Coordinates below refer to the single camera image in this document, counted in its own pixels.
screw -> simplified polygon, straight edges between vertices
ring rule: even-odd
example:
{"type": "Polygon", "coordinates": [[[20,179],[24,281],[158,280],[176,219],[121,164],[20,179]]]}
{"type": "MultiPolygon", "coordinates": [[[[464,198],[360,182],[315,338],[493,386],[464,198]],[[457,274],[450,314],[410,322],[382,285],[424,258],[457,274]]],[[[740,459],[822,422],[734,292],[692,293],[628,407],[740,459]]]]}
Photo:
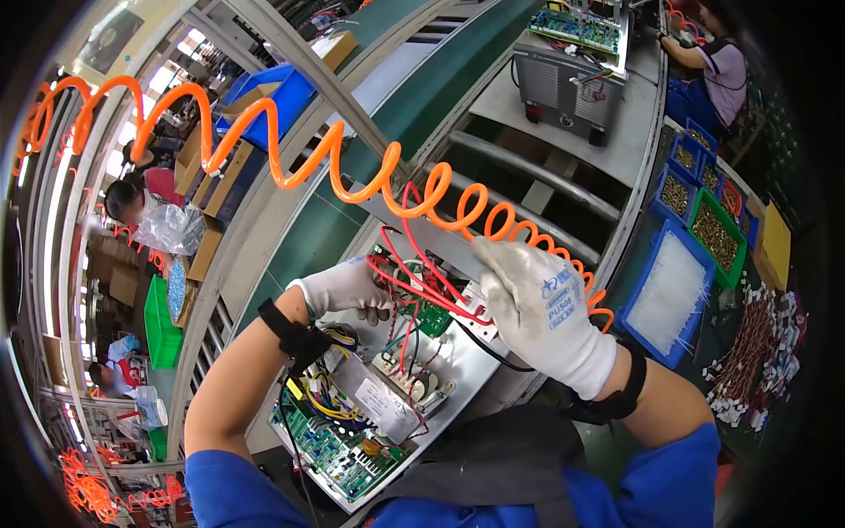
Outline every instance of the screw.
{"type": "Polygon", "coordinates": [[[678,216],[683,216],[689,196],[690,194],[687,193],[686,188],[674,177],[669,176],[663,184],[663,192],[660,194],[660,200],[672,208],[674,212],[678,213],[678,216]]]}
{"type": "Polygon", "coordinates": [[[698,141],[699,143],[707,147],[708,150],[713,150],[713,147],[710,145],[710,142],[704,139],[704,136],[701,135],[698,130],[694,130],[693,128],[687,128],[687,134],[692,136],[692,139],[694,139],[695,141],[698,141]]]}
{"type": "Polygon", "coordinates": [[[692,154],[687,149],[682,147],[681,145],[678,145],[678,148],[675,151],[675,160],[678,163],[680,163],[681,165],[683,165],[684,167],[686,167],[686,169],[688,171],[692,170],[692,164],[693,164],[692,154]]]}
{"type": "Polygon", "coordinates": [[[711,193],[716,193],[716,189],[719,187],[719,177],[716,175],[716,171],[713,170],[712,165],[706,165],[704,167],[704,174],[701,175],[701,183],[710,189],[711,193]]]}
{"type": "Polygon", "coordinates": [[[692,225],[692,232],[701,240],[701,243],[722,270],[726,274],[730,273],[739,245],[728,234],[728,230],[725,229],[722,222],[713,214],[710,205],[701,204],[692,225]]]}

green circuit board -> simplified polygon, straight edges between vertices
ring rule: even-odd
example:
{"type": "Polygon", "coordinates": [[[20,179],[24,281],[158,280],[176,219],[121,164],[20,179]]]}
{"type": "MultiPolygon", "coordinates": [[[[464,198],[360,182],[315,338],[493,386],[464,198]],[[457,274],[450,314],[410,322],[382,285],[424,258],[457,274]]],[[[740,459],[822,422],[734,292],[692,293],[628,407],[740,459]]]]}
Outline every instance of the green circuit board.
{"type": "Polygon", "coordinates": [[[619,54],[619,27],[612,20],[593,14],[579,17],[569,11],[540,9],[532,16],[528,29],[560,41],[619,54]]]}
{"type": "MultiPolygon", "coordinates": [[[[381,246],[376,246],[373,248],[373,254],[388,257],[390,252],[381,246]]],[[[409,263],[407,266],[414,274],[423,268],[420,264],[416,263],[409,263]]],[[[409,282],[408,276],[402,271],[399,272],[397,278],[403,282],[409,282]]],[[[452,316],[449,315],[449,310],[441,308],[433,302],[427,301],[417,295],[410,294],[409,297],[419,302],[420,309],[417,314],[417,321],[420,325],[420,331],[431,339],[440,337],[452,322],[452,316]]],[[[406,311],[403,310],[401,313],[410,318],[413,315],[413,308],[409,308],[406,311]]]]}
{"type": "MultiPolygon", "coordinates": [[[[294,441],[308,461],[307,471],[322,478],[350,503],[362,497],[406,458],[401,448],[383,448],[367,456],[359,447],[370,430],[353,432],[317,416],[285,389],[282,408],[294,441]]],[[[278,406],[270,423],[281,423],[278,406]]]]}

wrist strap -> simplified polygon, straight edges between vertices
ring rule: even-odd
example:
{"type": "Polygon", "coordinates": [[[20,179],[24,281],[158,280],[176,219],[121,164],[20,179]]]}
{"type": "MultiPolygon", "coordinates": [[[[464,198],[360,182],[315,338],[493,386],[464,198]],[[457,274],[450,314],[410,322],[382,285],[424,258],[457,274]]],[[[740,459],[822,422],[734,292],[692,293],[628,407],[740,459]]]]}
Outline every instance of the wrist strap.
{"type": "Polygon", "coordinates": [[[259,316],[279,338],[279,349],[293,358],[290,375],[294,378],[301,376],[305,369],[331,346],[331,340],[319,329],[305,327],[302,323],[292,323],[275,307],[272,299],[261,303],[259,316]]]}
{"type": "Polygon", "coordinates": [[[631,355],[631,369],[625,388],[617,390],[604,400],[585,402],[585,405],[597,414],[614,420],[621,420],[636,411],[636,401],[640,398],[642,386],[646,382],[646,357],[635,346],[629,347],[628,350],[631,355]]]}

orange coiled air hose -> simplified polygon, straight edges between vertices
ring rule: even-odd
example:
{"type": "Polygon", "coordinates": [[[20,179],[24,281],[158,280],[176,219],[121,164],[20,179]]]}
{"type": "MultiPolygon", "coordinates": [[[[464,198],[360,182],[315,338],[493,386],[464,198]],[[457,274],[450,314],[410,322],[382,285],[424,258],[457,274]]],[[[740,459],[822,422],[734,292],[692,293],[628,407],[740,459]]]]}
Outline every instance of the orange coiled air hose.
{"type": "MultiPolygon", "coordinates": [[[[370,199],[376,193],[381,191],[382,199],[387,204],[387,208],[396,216],[400,218],[416,218],[418,216],[426,215],[428,219],[437,227],[445,229],[446,231],[460,231],[467,239],[471,240],[473,235],[470,233],[468,227],[472,222],[478,220],[487,207],[488,190],[481,183],[474,183],[467,188],[461,195],[458,202],[457,211],[455,212],[455,221],[449,222],[442,220],[434,212],[434,206],[444,197],[446,191],[449,189],[452,179],[452,167],[445,162],[438,163],[431,173],[428,175],[428,180],[425,184],[423,193],[423,200],[420,204],[403,208],[396,203],[393,196],[394,193],[390,189],[390,175],[396,168],[399,162],[401,145],[393,142],[388,145],[384,153],[384,158],[381,161],[381,168],[375,175],[373,180],[368,183],[363,189],[350,193],[344,189],[341,183],[341,141],[343,140],[342,121],[335,122],[330,128],[329,132],[319,142],[314,152],[308,157],[298,171],[294,172],[289,177],[285,177],[285,171],[279,162],[279,123],[277,118],[277,110],[275,103],[271,99],[259,99],[253,104],[249,105],[235,122],[229,128],[229,131],[223,137],[220,144],[214,153],[211,152],[211,109],[208,96],[204,90],[194,83],[181,84],[164,94],[155,104],[150,115],[144,118],[143,107],[143,92],[140,84],[133,77],[128,75],[118,75],[107,80],[100,89],[95,93],[90,93],[90,87],[79,77],[67,77],[59,81],[54,90],[44,83],[41,86],[41,93],[44,94],[44,99],[30,108],[28,121],[24,130],[21,145],[19,146],[18,154],[19,160],[24,155],[29,155],[24,149],[24,142],[29,142],[32,146],[32,152],[38,152],[46,139],[47,131],[49,130],[50,120],[52,119],[52,100],[56,94],[66,88],[74,87],[79,90],[82,95],[83,105],[79,111],[79,115],[74,121],[74,145],[73,150],[75,155],[82,154],[82,149],[85,146],[85,141],[90,132],[91,122],[93,120],[93,109],[97,102],[109,90],[116,86],[125,86],[129,89],[135,99],[135,106],[137,109],[137,123],[138,132],[136,141],[134,142],[131,158],[137,160],[144,152],[144,145],[147,143],[155,126],[158,117],[178,98],[184,95],[192,95],[197,100],[199,107],[199,133],[201,139],[200,158],[202,160],[202,167],[205,172],[213,172],[220,168],[222,162],[226,159],[226,155],[234,148],[235,143],[243,134],[244,129],[261,113],[267,113],[267,155],[270,158],[270,174],[273,177],[276,185],[284,189],[291,189],[304,182],[315,170],[319,163],[329,156],[329,174],[331,179],[331,187],[334,189],[338,198],[347,202],[348,204],[360,204],[361,202],[370,199]],[[44,120],[44,126],[41,128],[41,136],[38,136],[41,121],[44,120]],[[466,213],[466,204],[469,198],[477,194],[478,199],[475,207],[469,213],[466,213]]],[[[536,246],[540,242],[545,242],[546,251],[552,254],[560,255],[565,259],[570,259],[570,252],[566,248],[556,248],[554,240],[547,234],[541,234],[537,225],[531,221],[523,220],[519,223],[515,222],[514,206],[507,202],[496,204],[490,211],[487,219],[484,222],[484,236],[492,240],[502,240],[508,237],[508,240],[516,240],[519,231],[527,228],[531,232],[531,237],[528,240],[529,246],[536,246]],[[495,233],[492,233],[493,221],[502,212],[505,212],[504,225],[495,233]]],[[[587,294],[593,284],[593,274],[584,271],[584,264],[579,260],[572,260],[572,264],[581,274],[585,281],[584,292],[587,294]]],[[[596,291],[591,297],[586,299],[588,314],[596,313],[607,314],[609,319],[604,325],[602,332],[607,332],[610,324],[613,322],[613,312],[606,308],[593,308],[604,298],[604,290],[596,291]]]]}

blue plastic bin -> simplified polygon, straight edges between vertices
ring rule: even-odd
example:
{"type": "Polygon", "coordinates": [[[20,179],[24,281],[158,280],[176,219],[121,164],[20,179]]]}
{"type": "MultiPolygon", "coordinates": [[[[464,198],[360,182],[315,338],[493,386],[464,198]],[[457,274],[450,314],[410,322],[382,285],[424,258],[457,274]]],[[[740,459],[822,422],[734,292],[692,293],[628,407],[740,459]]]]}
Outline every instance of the blue plastic bin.
{"type": "Polygon", "coordinates": [[[695,147],[698,150],[700,150],[701,152],[706,152],[708,154],[713,154],[715,156],[716,148],[718,147],[718,143],[716,142],[716,138],[711,136],[710,133],[707,132],[704,128],[702,128],[700,124],[698,124],[697,122],[695,122],[692,119],[690,119],[689,117],[687,117],[687,127],[686,127],[685,130],[690,130],[690,129],[695,130],[697,133],[701,134],[701,136],[704,139],[706,139],[707,141],[709,141],[710,145],[712,145],[712,148],[708,149],[705,145],[701,144],[698,139],[695,139],[692,136],[690,136],[689,134],[687,134],[686,132],[684,132],[684,135],[686,137],[690,138],[690,141],[692,141],[695,144],[695,147]]]}
{"type": "Polygon", "coordinates": [[[226,92],[224,96],[220,98],[220,107],[229,106],[229,103],[235,100],[235,96],[241,93],[241,88],[244,84],[249,81],[249,78],[253,75],[250,72],[243,72],[241,76],[237,78],[237,80],[232,83],[232,86],[229,87],[229,90],[226,92]]]}
{"type": "MultiPolygon", "coordinates": [[[[314,94],[314,88],[311,84],[293,68],[290,64],[280,64],[274,68],[266,69],[261,73],[250,76],[240,87],[240,90],[232,97],[229,104],[250,90],[264,83],[281,83],[273,93],[270,94],[270,99],[275,102],[278,109],[279,122],[279,137],[281,139],[287,129],[299,118],[299,115],[311,101],[311,96],[314,94]]],[[[217,133],[226,133],[231,125],[226,122],[226,119],[220,117],[215,123],[217,133]]],[[[260,113],[243,131],[244,139],[249,143],[255,145],[259,149],[267,152],[267,114],[260,113]]]]}
{"type": "Polygon", "coordinates": [[[675,139],[672,142],[672,149],[669,151],[669,158],[666,161],[669,166],[671,166],[675,172],[680,174],[687,182],[696,182],[695,174],[698,170],[699,166],[699,158],[701,158],[701,151],[697,148],[691,147],[688,144],[684,144],[684,138],[681,136],[675,136],[675,139]],[[690,154],[692,154],[692,169],[687,169],[685,166],[681,165],[675,160],[675,152],[678,151],[678,146],[683,145],[685,149],[687,149],[690,154]]]}
{"type": "MultiPolygon", "coordinates": [[[[704,168],[708,165],[713,166],[713,170],[716,171],[716,177],[718,178],[719,182],[722,181],[722,178],[724,176],[722,174],[722,171],[720,171],[719,167],[716,165],[716,156],[714,154],[711,154],[710,152],[704,152],[702,150],[699,154],[698,167],[695,170],[695,185],[697,185],[699,188],[704,187],[704,168]]],[[[715,193],[718,190],[719,187],[717,184],[717,187],[713,192],[715,193]]]]}
{"type": "Polygon", "coordinates": [[[678,222],[681,226],[688,226],[690,224],[690,217],[692,216],[692,206],[695,203],[696,193],[698,193],[698,188],[695,185],[688,182],[686,178],[679,175],[669,165],[664,165],[663,170],[660,173],[660,177],[657,179],[657,191],[654,193],[654,196],[651,197],[648,206],[651,212],[656,216],[663,218],[664,220],[673,220],[678,222]],[[678,180],[678,182],[687,190],[687,207],[686,210],[684,210],[683,215],[678,215],[674,209],[666,205],[660,198],[663,193],[663,186],[666,184],[666,180],[670,176],[678,180]]]}
{"type": "Polygon", "coordinates": [[[739,232],[745,236],[745,240],[748,241],[748,250],[754,251],[754,246],[757,245],[757,230],[760,228],[760,219],[756,216],[751,214],[751,211],[748,210],[748,207],[743,205],[742,206],[742,216],[739,217],[739,232]],[[744,222],[744,218],[751,219],[751,228],[748,231],[748,235],[745,235],[742,231],[742,224],[744,222]]]}
{"type": "Polygon", "coordinates": [[[666,220],[663,222],[663,229],[660,231],[659,235],[656,235],[651,240],[651,254],[646,261],[646,265],[643,266],[642,272],[640,273],[640,277],[637,279],[634,289],[631,290],[630,297],[628,297],[627,303],[621,308],[616,311],[616,317],[613,324],[630,334],[634,339],[639,341],[641,345],[643,345],[646,350],[648,350],[651,355],[654,357],[655,360],[659,361],[667,368],[675,368],[678,366],[678,362],[681,360],[681,356],[684,355],[684,343],[690,343],[692,341],[693,334],[695,333],[696,328],[698,327],[698,322],[701,315],[704,313],[704,307],[706,304],[706,298],[710,293],[710,288],[713,283],[713,277],[716,275],[716,263],[713,262],[713,259],[710,258],[710,255],[707,254],[707,251],[699,245],[698,242],[695,241],[693,237],[690,236],[689,233],[684,231],[684,228],[671,221],[666,220]],[[637,298],[640,296],[640,292],[642,291],[642,287],[646,283],[646,279],[648,278],[648,274],[651,272],[651,267],[654,265],[654,261],[657,258],[657,252],[660,250],[660,245],[663,243],[663,237],[666,236],[666,232],[671,231],[681,243],[690,251],[692,256],[704,266],[704,296],[698,301],[698,304],[695,305],[695,311],[693,312],[690,319],[687,321],[686,326],[684,329],[681,330],[678,339],[675,341],[675,344],[672,345],[672,348],[669,350],[669,354],[664,356],[661,354],[657,349],[639,332],[633,329],[628,324],[628,308],[633,307],[634,303],[636,302],[637,298]]]}

